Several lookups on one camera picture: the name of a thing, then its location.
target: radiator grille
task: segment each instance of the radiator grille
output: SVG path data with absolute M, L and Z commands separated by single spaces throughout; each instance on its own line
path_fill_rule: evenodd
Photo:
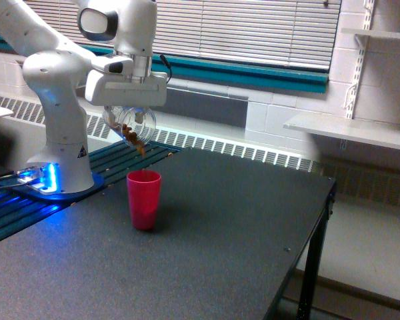
M 40 104 L 30 103 L 18 99 L 0 96 L 0 107 L 13 111 L 10 116 L 20 121 L 45 124 L 45 114 Z M 110 128 L 104 123 L 101 117 L 87 115 L 87 134 L 92 137 L 107 139 Z
M 14 114 L 11 117 L 15 120 L 44 124 L 45 116 L 40 104 L 0 96 L 0 107 L 12 110 Z M 109 133 L 110 129 L 104 124 L 102 118 L 96 115 L 87 115 L 88 135 L 107 139 Z M 400 207 L 400 175 L 386 171 L 369 170 L 342 163 L 337 165 L 320 163 L 306 159 L 302 155 L 294 155 L 278 149 L 253 147 L 246 143 L 237 143 L 232 140 L 197 135 L 186 131 L 157 128 L 152 140 L 180 148 L 195 147 L 334 177 L 338 183 L 338 193 Z

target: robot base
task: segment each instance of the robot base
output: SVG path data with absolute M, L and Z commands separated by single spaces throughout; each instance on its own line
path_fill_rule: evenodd
M 94 184 L 91 188 L 76 193 L 58 193 L 54 195 L 44 195 L 27 186 L 14 187 L 11 190 L 36 200 L 42 200 L 53 203 L 73 203 L 73 202 L 78 202 L 84 198 L 87 198 L 88 196 L 102 190 L 104 186 L 104 178 L 102 178 L 102 176 L 96 173 L 92 173 L 92 178 Z M 13 181 L 12 179 L 4 180 L 0 182 L 0 186 L 12 185 L 14 183 L 15 181 Z

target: brown liquid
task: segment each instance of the brown liquid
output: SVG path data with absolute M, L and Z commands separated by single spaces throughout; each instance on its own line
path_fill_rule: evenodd
M 138 140 L 138 134 L 134 131 L 132 131 L 132 128 L 128 127 L 126 124 L 123 124 L 121 128 L 121 132 L 123 133 L 123 136 L 130 142 L 136 150 L 144 157 L 145 156 L 145 149 L 144 149 L 144 142 L 141 140 Z

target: table leg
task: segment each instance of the table leg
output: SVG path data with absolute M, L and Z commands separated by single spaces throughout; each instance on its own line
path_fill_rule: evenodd
M 331 194 L 326 204 L 325 212 L 317 226 L 311 240 L 309 242 L 307 263 L 305 264 L 304 278 L 302 282 L 301 297 L 299 299 L 297 320 L 308 320 L 313 304 L 315 282 L 319 274 L 320 258 L 325 242 L 327 221 L 331 214 L 331 206 L 333 204 L 333 196 Z

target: window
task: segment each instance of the window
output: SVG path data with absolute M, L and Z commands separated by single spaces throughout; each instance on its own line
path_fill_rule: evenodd
M 98 45 L 80 34 L 76 5 L 25 2 L 72 40 Z M 341 0 L 157 0 L 154 51 L 328 71 L 340 5 Z

